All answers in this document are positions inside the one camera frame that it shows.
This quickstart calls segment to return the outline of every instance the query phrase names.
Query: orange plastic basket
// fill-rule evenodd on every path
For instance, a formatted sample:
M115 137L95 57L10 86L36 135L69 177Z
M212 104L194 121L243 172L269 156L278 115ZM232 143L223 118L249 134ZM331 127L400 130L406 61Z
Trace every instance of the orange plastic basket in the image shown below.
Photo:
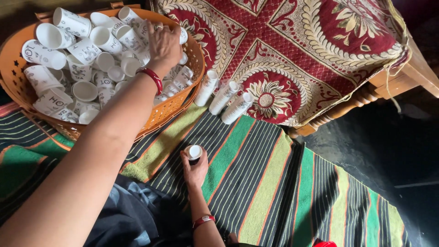
M116 3L112 4L112 8L110 10L100 10L98 12L103 13L107 16L115 16L119 12L119 9L114 9L115 6L123 7L123 4ZM129 5L133 11L138 14L143 19L148 19L152 22L163 22L164 25L169 25L170 27L177 27L178 24L175 21L151 12L147 10L140 9L139 5ZM90 17L91 13L79 14L81 16ZM46 16L47 14L37 15L37 17ZM11 35L2 45L0 50L0 73L3 80L0 80L0 84L6 93L22 108L22 112L32 121L34 122L40 129L42 129L34 120L33 117L38 117L40 119L45 120L51 126L53 126L56 130L58 130L61 134L66 136L67 138L76 141L84 130L86 125L79 123L69 123L62 120L58 120L56 118L44 115L32 106L32 104L37 100L37 95L35 94L35 90L26 79L23 71L29 66L29 63L21 56L21 48L23 44L30 40L36 39L35 29L38 24L42 22L52 22L52 18L40 19L40 22L29 25L22 30L16 32ZM139 134L136 137L136 140L142 138L146 134L149 134L168 121L170 121L175 115L184 111L189 105L194 101L195 95L199 90L199 84L204 74L205 63L204 56L202 54L201 47L195 41L195 39L189 35L187 43L183 45L183 48L188 56L188 62L186 66L188 66L193 72L194 83L187 89L179 92L173 97L167 99L166 101L160 103L159 105L154 106L152 109L151 116L145 126L140 130ZM191 97L186 101L189 93L194 89Z

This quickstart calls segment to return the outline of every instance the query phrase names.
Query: woman's hand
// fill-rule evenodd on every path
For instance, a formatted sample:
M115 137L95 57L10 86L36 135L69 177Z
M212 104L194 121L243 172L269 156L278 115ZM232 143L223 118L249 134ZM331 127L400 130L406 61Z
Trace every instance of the woman's hand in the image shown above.
M191 189L201 189L204 183L204 179L209 169L209 162L207 160L207 152L204 148L201 154L200 160L196 165L191 166L189 164L189 158L184 151L180 151L180 156L183 161L183 172L184 180L186 181L187 187Z
M159 64L160 67L166 68L167 73L177 65L183 55L183 48L180 45L180 27L175 27L171 31L167 25L164 26L161 22L152 24L148 21L147 28L151 56L148 67Z

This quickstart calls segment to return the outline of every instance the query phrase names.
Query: wooden table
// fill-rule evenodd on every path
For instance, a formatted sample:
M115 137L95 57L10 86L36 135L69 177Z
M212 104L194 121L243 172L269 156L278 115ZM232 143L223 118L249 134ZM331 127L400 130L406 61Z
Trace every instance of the wooden table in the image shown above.
M395 97L414 87L422 86L436 98L439 98L439 79L428 66L411 35L409 36L409 47L413 51L411 60L398 74L389 77L390 94ZM307 136L312 134L318 130L319 126L345 115L355 107L362 107L379 98L391 98L386 89L385 71L371 78L368 83L355 91L348 101L337 104L304 126L289 128L288 135L291 138L296 138L299 135Z

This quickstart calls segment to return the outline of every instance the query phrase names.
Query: red bracelet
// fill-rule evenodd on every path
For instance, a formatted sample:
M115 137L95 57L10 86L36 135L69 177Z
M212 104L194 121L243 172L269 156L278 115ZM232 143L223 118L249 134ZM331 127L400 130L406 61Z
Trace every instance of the red bracelet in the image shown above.
M142 66L142 67L137 69L136 74L137 73L145 73L145 74L149 75L153 79L153 81L155 82L155 85L157 86L157 94L156 95L162 94L162 91L163 91L162 80L160 80L160 78L157 76L156 73L154 73L154 71Z
M208 221L213 221L213 222L215 222L215 217L213 217L213 216L211 216L211 215L205 215L205 216L199 218L199 219L196 220L196 221L194 222L194 224L192 225L192 231L195 231L195 229L196 229L197 227L199 227L201 224L206 223L206 222L208 222Z

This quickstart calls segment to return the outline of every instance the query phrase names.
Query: basket rim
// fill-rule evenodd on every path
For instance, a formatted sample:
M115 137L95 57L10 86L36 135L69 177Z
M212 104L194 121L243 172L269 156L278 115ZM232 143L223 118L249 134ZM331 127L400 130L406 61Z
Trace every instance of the basket rim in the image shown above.
M103 14L105 14L105 15L107 15L107 16L114 16L114 17L117 17L117 14L118 14L119 10L120 10L120 9L97 10L97 11L84 12L84 13L81 13L81 14L78 14L78 15L79 15L79 16L83 16L83 17L86 17L86 18L89 18L91 13L93 13L93 12L99 12L99 13L103 13ZM161 14L159 14L159 13L152 12L152 11L148 11L148 10L144 10L144 9L139 9L139 8L132 8L132 10L133 10L134 12L136 12L136 13L138 13L138 12L148 13L149 15L155 16L155 17L157 17L157 18L159 18L159 19L163 19L163 20L162 20L163 24L169 25L169 26L171 26L171 27L177 27L177 26L179 26L178 23L175 22L174 20L172 20L172 19L170 19L170 18L168 18L168 17L166 17L166 16L164 16L164 15L161 15ZM16 31L16 32L14 32L13 34L11 34L11 35L10 35L10 36L9 36L9 37L8 37L8 38L7 38L2 44L1 44L1 46L0 46L0 65L1 65L1 63L2 63L1 61L3 60L3 59L2 59L2 58L3 58L3 55L2 55L2 54L3 54L4 46L9 42L9 40L10 40L12 37L14 37L17 33L21 32L22 30L24 30L24 29L26 29L26 28L30 28L31 26L35 26L35 27L37 27L37 25L40 24L40 23L52 23L52 17L45 18L45 19L41 19L41 20L37 20L35 23L29 24L29 25L27 25L26 27L21 28L20 30L18 30L18 31ZM202 48L201 48L201 46L196 42L196 40L192 37L192 35L191 35L190 33L188 33L188 42L187 42L187 43L189 43L189 40L191 40L192 42L195 42L195 43L198 45L198 48L199 48L199 50L200 50L200 53L203 54L203 53L202 53ZM181 94L183 94L183 93L186 93L187 90L190 91L190 90L192 90L195 86L199 85L199 83L201 82L201 79L202 79L202 77L203 77L203 75L204 75L204 71L205 71L205 59L204 59L204 56L203 56L203 55L202 55L201 57L202 57L202 69L201 69L201 72L199 73L198 77L195 78L195 79L193 79L193 82L194 82L194 83L193 83L191 86L189 86L188 88L186 88L185 90L180 91L180 92L178 92L177 94L173 95L172 97L168 98L167 100L161 102L160 104L153 106L153 108L152 108L152 113L153 113L156 109L163 107L163 105L164 105L164 104L167 104L167 102L169 102L169 101L171 101L171 100L173 100L173 99L179 97L179 96L180 96ZM52 123L54 123L54 124L61 125L61 126L63 126L63 127L69 127L69 128L70 128L70 127L72 127L72 128L79 127L79 128L81 128L81 127L86 126L86 124L81 124L81 123L70 123L70 122L62 121L62 120L59 120L59 119L57 119L57 118L54 118L54 117L51 117L51 116L45 115L45 114L43 114L43 113L40 113L39 111L37 111L36 109L34 109L34 107L33 107L33 105L32 105L33 103L27 103L27 102L24 102L24 101L21 100L21 97L18 97L17 95L15 95L15 93L13 92L13 90L11 90L11 89L8 87L6 81L4 80L3 76L1 75L1 71L2 71L2 69L0 68L0 85L3 87L3 89L5 90L5 92L9 95L9 97L11 97L12 100L13 100L14 102L16 102L18 105L20 105L20 107L22 107L25 111L29 112L30 114L32 114L32 115L34 115L34 116L36 116L36 117L38 117L38 118L40 118L40 119L50 121L50 122L52 122ZM159 125L159 124L161 124L162 121L155 123L151 128L154 128L155 125Z

